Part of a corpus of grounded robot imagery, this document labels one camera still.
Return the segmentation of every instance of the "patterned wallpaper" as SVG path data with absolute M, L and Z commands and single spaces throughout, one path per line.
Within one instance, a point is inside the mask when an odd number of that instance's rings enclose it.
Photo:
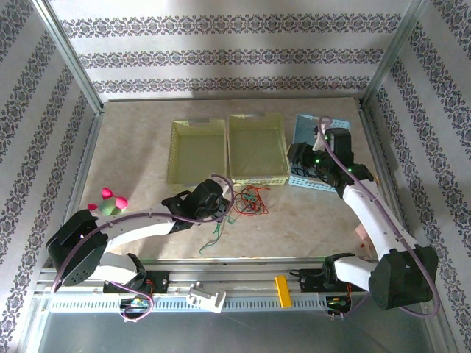
M 471 352 L 471 12 L 430 1 L 369 107 L 410 231 L 439 255 L 437 284 Z
M 102 100 L 361 96 L 409 0 L 50 0 Z
M 14 352 L 93 110 L 28 0 L 0 0 L 0 352 Z

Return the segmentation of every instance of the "beige surface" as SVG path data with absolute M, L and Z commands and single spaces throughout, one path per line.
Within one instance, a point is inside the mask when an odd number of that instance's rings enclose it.
M 373 173 L 355 102 L 341 99 L 261 99 L 219 101 L 142 101 L 109 103 L 85 191 L 82 208 L 100 201 L 111 188 L 130 200 L 129 211 L 141 210 L 173 196 L 166 185 L 171 122 L 189 118 L 226 118 L 230 114 L 275 111 L 284 114 L 286 140 L 292 141 L 296 115 L 330 115 L 350 122 L 355 161 Z M 337 196 L 288 185 L 263 194 L 268 215 L 240 217 L 225 224 L 220 241 L 198 253 L 213 239 L 213 224 L 129 243 L 118 253 L 142 260 L 230 257 L 324 257 L 339 252 L 365 255 L 355 233 L 358 219 Z

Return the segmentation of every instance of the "metal frame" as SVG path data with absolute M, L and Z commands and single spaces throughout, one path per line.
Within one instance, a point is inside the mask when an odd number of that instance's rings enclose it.
M 92 81 L 88 77 L 79 57 L 74 51 L 73 46 L 67 38 L 57 16 L 54 13 L 50 3 L 47 0 L 32 0 L 33 5 L 38 11 L 40 17 L 44 21 L 44 25 L 56 43 L 59 53 L 62 55 L 65 63 L 71 69 L 75 80 L 78 82 L 80 89 L 90 102 L 93 111 L 98 114 L 103 109 L 102 100 L 99 98 Z
M 86 74 L 85 69 L 82 67 L 77 54 L 68 40 L 67 35 L 64 33 L 50 4 L 47 0 L 32 0 L 32 3 L 35 5 L 46 28 L 57 44 L 59 52 L 72 70 L 80 88 L 91 103 L 94 112 L 97 114 L 93 123 L 91 138 L 85 150 L 85 159 L 80 167 L 79 176 L 77 177 L 77 182 L 71 197 L 71 203 L 67 209 L 66 217 L 70 217 L 70 215 L 79 208 L 93 156 L 93 150 L 103 119 L 104 105 Z M 374 98 L 427 3 L 427 0 L 411 0 L 380 65 L 366 88 L 363 97 L 364 106 L 370 103 L 372 98 Z M 381 181 L 380 191 L 393 213 L 404 223 L 403 215 L 400 212 L 399 204 L 393 191 L 392 176 L 389 175 L 384 156 L 380 153 L 378 136 L 375 134 L 371 125 L 372 117 L 369 116 L 367 111 L 363 111 L 360 104 L 358 104 L 358 114 L 360 115 L 375 168 Z M 306 293 L 300 293 L 297 280 L 290 277 L 288 273 L 289 270 L 294 268 L 321 268 L 323 260 L 323 258 L 281 258 L 269 260 L 219 259 L 214 261 L 195 260 L 191 262 L 176 260 L 146 262 L 144 265 L 149 270 L 165 269 L 171 271 L 169 292 L 161 296 L 162 299 L 166 298 L 170 301 L 181 301 L 182 293 L 185 293 L 189 289 L 189 285 L 192 282 L 200 280 L 217 283 L 218 287 L 227 291 L 229 299 L 242 300 L 256 298 L 256 301 L 263 302 L 273 300 L 273 298 L 277 300 L 274 277 L 279 274 L 287 275 L 294 301 L 300 298 L 312 297 L 311 295 L 306 296 Z M 18 347 L 19 352 L 36 352 L 38 350 L 40 338 L 46 325 L 46 319 L 54 303 L 84 302 L 84 300 L 90 302 L 108 302 L 110 301 L 109 296 L 114 296 L 113 298 L 116 299 L 121 296 L 128 296 L 126 294 L 104 295 L 102 294 L 103 282 L 85 281 L 78 286 L 62 288 L 59 294 L 52 297 L 49 292 L 54 275 L 55 270 L 50 268 L 50 265 L 46 266 L 40 273 L 32 306 L 29 309 L 29 316 L 27 318 L 28 324 L 24 330 L 20 346 Z M 336 294 L 341 295 L 341 293 L 329 293 L 329 296 Z M 426 304 L 423 304 L 422 308 L 427 309 Z M 447 319 L 442 311 L 437 318 L 428 320 L 426 325 L 436 352 L 458 351 Z
M 74 191 L 72 192 L 71 202 L 65 212 L 64 219 L 69 219 L 76 211 L 79 210 L 82 194 L 85 189 L 85 183 L 87 181 L 88 171 L 90 170 L 91 160 L 93 158 L 93 151 L 95 150 L 96 141 L 98 140 L 98 135 L 100 128 L 102 127 L 104 115 L 105 112 L 102 110 L 100 113 L 96 114 L 93 120 L 90 137 L 88 138 L 88 143 L 85 147 L 84 159 L 82 161 L 82 165 L 80 166 L 79 173 L 75 181 Z
M 403 48 L 404 43 L 407 41 L 408 36 L 411 34 L 412 29 L 419 20 L 419 17 L 427 3 L 428 0 L 412 0 L 409 4 L 394 37 L 383 55 L 383 59 L 381 59 L 380 65 L 369 81 L 368 87 L 366 87 L 365 94 L 363 96 L 365 103 L 369 103 L 371 98 L 378 92 L 379 87 L 396 60 L 397 55 L 399 55 L 400 50 Z

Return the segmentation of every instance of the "white plastic bracket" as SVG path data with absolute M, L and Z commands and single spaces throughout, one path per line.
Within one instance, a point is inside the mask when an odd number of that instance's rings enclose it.
M 225 290 L 220 290 L 212 285 L 205 285 L 201 282 L 192 284 L 186 296 L 187 303 L 218 314 L 222 311 L 225 299 Z

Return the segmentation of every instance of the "tray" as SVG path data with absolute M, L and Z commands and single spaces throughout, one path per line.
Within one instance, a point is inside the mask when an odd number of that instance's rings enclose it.
M 227 132 L 222 119 L 177 120 L 171 125 L 167 183 L 192 190 L 212 173 L 227 176 Z
M 318 117 L 309 114 L 299 114 L 296 117 L 296 128 L 294 129 L 293 143 L 306 142 L 310 145 L 314 145 L 314 127 L 317 125 Z M 331 127 L 343 127 L 350 130 L 350 123 L 344 120 L 333 119 Z M 293 173 L 293 165 L 290 165 L 291 171 L 288 183 L 294 186 L 300 186 L 302 188 L 310 188 L 317 190 L 324 190 L 330 192 L 336 192 L 335 188 L 325 184 L 318 178 L 310 178 L 306 176 L 300 176 Z
M 279 113 L 231 115 L 229 172 L 235 185 L 283 185 L 289 177 L 285 128 Z

